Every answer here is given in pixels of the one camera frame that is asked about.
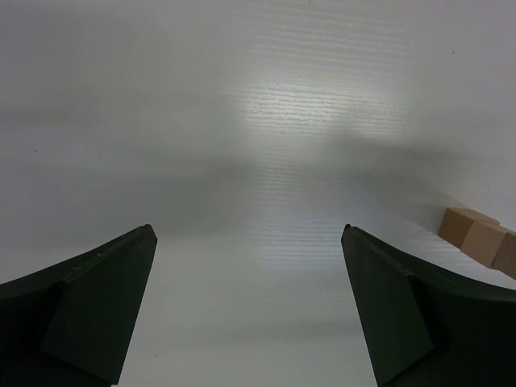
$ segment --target wooden cube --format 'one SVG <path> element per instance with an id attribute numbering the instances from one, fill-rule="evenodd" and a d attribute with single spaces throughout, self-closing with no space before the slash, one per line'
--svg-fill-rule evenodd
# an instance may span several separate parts
<path id="1" fill-rule="evenodd" d="M 516 235 L 506 234 L 494 259 L 493 268 L 516 280 Z"/>
<path id="2" fill-rule="evenodd" d="M 482 221 L 499 225 L 496 219 L 469 208 L 447 208 L 439 229 L 439 236 L 456 248 L 461 248 L 473 222 Z"/>
<path id="3" fill-rule="evenodd" d="M 496 224 L 476 220 L 460 250 L 484 266 L 492 268 L 507 234 L 511 235 L 512 231 Z"/>

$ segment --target white surface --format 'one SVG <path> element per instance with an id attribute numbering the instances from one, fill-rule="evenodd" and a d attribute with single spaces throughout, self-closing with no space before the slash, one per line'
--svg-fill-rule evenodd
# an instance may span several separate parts
<path id="1" fill-rule="evenodd" d="M 151 223 L 122 387 L 374 385 L 346 223 L 515 287 L 432 233 L 457 203 L 516 227 L 515 15 L 4 0 L 0 281 Z"/>

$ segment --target wooden block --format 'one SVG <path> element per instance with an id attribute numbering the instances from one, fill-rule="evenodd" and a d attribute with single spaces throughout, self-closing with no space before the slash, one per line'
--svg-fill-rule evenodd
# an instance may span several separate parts
<path id="1" fill-rule="evenodd" d="M 501 242 L 511 230 L 481 221 L 474 221 L 460 250 L 488 268 L 492 268 Z"/>
<path id="2" fill-rule="evenodd" d="M 494 259 L 493 268 L 516 279 L 516 235 L 506 234 Z"/>
<path id="3" fill-rule="evenodd" d="M 469 208 L 448 207 L 438 235 L 456 248 L 461 248 L 474 221 L 499 225 L 496 219 Z"/>

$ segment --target light brown block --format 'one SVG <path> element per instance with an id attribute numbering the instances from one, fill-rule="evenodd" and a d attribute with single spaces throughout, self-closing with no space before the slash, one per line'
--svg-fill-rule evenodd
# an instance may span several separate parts
<path id="1" fill-rule="evenodd" d="M 469 208 L 448 207 L 438 235 L 456 248 L 461 248 L 474 221 L 499 225 L 496 219 Z"/>
<path id="2" fill-rule="evenodd" d="M 512 231 L 505 227 L 476 220 L 460 250 L 484 266 L 492 268 L 501 242 L 510 232 Z"/>
<path id="3" fill-rule="evenodd" d="M 506 234 L 494 259 L 493 268 L 516 279 L 516 235 Z"/>

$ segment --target white backdrop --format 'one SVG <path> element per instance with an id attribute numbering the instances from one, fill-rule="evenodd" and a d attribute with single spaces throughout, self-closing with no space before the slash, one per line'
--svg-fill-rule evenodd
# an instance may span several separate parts
<path id="1" fill-rule="evenodd" d="M 516 227 L 516 2 L 3 0 L 0 282 L 151 223 L 122 387 L 372 386 L 346 223 Z"/>

